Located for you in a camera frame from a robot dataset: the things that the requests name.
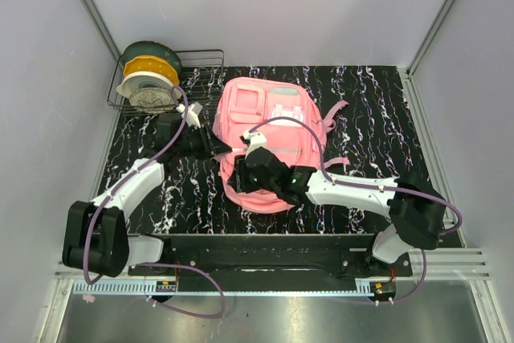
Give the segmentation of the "pink school backpack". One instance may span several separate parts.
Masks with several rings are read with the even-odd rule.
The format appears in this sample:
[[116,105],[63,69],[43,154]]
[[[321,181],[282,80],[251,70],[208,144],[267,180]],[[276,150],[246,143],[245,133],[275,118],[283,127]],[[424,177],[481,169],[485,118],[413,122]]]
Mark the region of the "pink school backpack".
[[291,205],[272,192],[258,190],[238,193],[229,186],[235,169],[235,157],[243,155],[247,146],[240,137],[256,125],[276,120],[258,129],[267,140],[266,147],[289,166],[320,167],[319,149],[325,147],[327,135],[335,128],[334,116],[348,103],[336,102],[326,116],[321,116],[315,101],[306,89],[288,83],[247,77],[234,78],[225,85],[214,116],[213,132],[232,151],[218,157],[219,175],[226,196],[244,210],[257,214],[274,214],[289,210]]

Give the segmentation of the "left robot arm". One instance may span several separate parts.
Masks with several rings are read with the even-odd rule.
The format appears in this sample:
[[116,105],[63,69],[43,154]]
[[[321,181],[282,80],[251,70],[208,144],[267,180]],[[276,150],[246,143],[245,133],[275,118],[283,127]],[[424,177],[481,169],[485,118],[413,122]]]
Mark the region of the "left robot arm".
[[165,243],[149,235],[131,236],[126,227],[133,211],[160,186],[172,164],[184,157],[206,160],[232,148],[205,123],[186,123],[177,113],[160,115],[150,146],[120,180],[89,202],[74,202],[67,215],[62,262],[86,275],[118,276],[126,267],[145,263],[155,275],[173,267]]

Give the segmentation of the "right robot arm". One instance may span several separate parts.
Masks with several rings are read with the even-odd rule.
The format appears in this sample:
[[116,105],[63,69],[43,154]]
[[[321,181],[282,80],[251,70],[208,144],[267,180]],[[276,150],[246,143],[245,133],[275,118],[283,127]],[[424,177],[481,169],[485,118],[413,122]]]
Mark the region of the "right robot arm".
[[287,165],[271,151],[258,148],[235,158],[229,184],[239,194],[266,190],[298,206],[357,208],[390,220],[379,231],[365,255],[369,273],[382,276],[399,257],[413,248],[432,251],[443,230],[443,198],[431,185],[408,178],[355,178],[330,174],[304,165]]

